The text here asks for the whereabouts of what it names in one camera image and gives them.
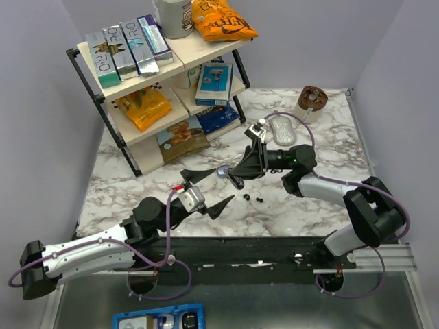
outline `blue snack bag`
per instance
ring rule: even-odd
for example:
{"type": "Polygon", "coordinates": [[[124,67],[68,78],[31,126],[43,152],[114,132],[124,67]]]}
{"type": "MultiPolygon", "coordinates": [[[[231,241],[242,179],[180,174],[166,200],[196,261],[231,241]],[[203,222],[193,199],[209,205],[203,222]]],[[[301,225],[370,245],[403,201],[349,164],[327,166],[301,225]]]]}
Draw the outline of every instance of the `blue snack bag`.
{"type": "Polygon", "coordinates": [[[232,106],[211,106],[200,113],[197,113],[198,121],[206,135],[215,130],[226,127],[232,121],[238,119],[239,115],[232,106]]]}

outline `blue box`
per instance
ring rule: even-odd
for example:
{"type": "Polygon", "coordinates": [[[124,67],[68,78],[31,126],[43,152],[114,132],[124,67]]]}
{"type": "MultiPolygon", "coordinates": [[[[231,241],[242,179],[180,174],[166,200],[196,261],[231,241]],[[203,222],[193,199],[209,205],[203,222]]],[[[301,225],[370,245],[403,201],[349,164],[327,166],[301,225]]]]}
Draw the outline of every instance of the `blue box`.
{"type": "Polygon", "coordinates": [[[198,329],[206,329],[206,325],[204,323],[204,313],[203,313],[202,304],[185,304],[180,306],[155,308],[152,310],[138,310],[136,312],[117,313],[114,314],[112,317],[112,329],[123,329],[123,328],[149,329],[146,324],[147,323],[146,317],[153,317],[157,319],[161,315],[173,315],[174,328],[181,328],[182,327],[180,326],[181,317],[188,312],[196,313],[198,320],[198,329]]]}
{"type": "Polygon", "coordinates": [[[195,103],[227,106],[232,89],[233,64],[204,63],[201,66],[195,103]]]}

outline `marble countertop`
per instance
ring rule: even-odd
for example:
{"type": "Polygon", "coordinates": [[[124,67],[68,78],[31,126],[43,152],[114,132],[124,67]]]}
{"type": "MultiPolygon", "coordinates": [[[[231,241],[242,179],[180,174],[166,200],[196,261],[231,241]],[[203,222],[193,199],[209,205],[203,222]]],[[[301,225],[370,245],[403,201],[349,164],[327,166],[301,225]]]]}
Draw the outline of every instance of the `marble countertop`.
{"type": "MultiPolygon", "coordinates": [[[[316,138],[316,171],[349,180],[367,178],[368,170],[361,143],[346,97],[341,90],[325,90],[329,96],[322,116],[311,124],[316,138]]],[[[182,182],[183,169],[210,169],[224,164],[237,164],[246,145],[251,141],[244,135],[249,123],[254,123],[274,110],[292,111],[300,94],[299,89],[246,90],[239,96],[247,123],[211,142],[212,147],[201,153],[184,157],[154,172],[134,177],[125,158],[110,133],[104,130],[93,176],[77,227],[78,236],[88,236],[106,230],[128,218],[132,209],[148,196],[166,202],[171,187],[182,182]]],[[[310,144],[307,131],[294,123],[299,144],[310,144]]],[[[267,133],[267,149],[282,149],[267,133]]],[[[288,195],[282,187],[285,173],[267,174],[246,181],[243,190],[215,174],[199,182],[211,206],[235,194],[220,217],[211,220],[198,213],[186,218],[172,232],[173,236],[324,236],[344,227],[348,222],[346,210],[318,199],[288,195]],[[250,195],[246,201],[243,194],[250,195]]]]}

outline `product label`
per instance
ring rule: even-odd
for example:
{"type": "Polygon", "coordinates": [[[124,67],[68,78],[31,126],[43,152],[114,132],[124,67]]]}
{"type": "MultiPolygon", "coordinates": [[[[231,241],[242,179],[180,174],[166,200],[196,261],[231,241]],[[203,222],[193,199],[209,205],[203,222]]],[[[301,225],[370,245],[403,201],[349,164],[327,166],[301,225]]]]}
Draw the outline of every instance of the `product label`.
{"type": "Polygon", "coordinates": [[[183,21],[182,21],[182,28],[189,32],[192,30],[193,27],[193,21],[192,21],[192,4],[189,2],[187,5],[183,6],[183,21]]]}
{"type": "Polygon", "coordinates": [[[105,53],[97,55],[95,57],[95,67],[101,72],[110,70],[112,67],[109,64],[109,57],[110,56],[107,56],[105,53]]]}
{"type": "Polygon", "coordinates": [[[154,53],[160,53],[167,50],[167,45],[165,44],[157,25],[143,26],[143,29],[146,32],[146,36],[154,50],[154,53]]]}
{"type": "Polygon", "coordinates": [[[141,19],[139,19],[139,23],[140,25],[142,25],[143,27],[148,26],[148,22],[146,21],[146,19],[144,17],[142,17],[141,19]]]}

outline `brown snack bag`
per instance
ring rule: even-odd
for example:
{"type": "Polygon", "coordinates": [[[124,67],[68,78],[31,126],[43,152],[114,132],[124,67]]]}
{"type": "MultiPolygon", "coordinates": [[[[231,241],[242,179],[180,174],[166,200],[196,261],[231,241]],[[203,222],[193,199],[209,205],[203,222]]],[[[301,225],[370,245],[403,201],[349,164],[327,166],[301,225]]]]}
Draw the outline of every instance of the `brown snack bag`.
{"type": "Polygon", "coordinates": [[[195,28],[204,41],[250,40],[258,33],[230,8],[227,0],[192,0],[195,28]]]}
{"type": "Polygon", "coordinates": [[[156,137],[165,164],[211,146],[195,116],[171,125],[156,137]]]}

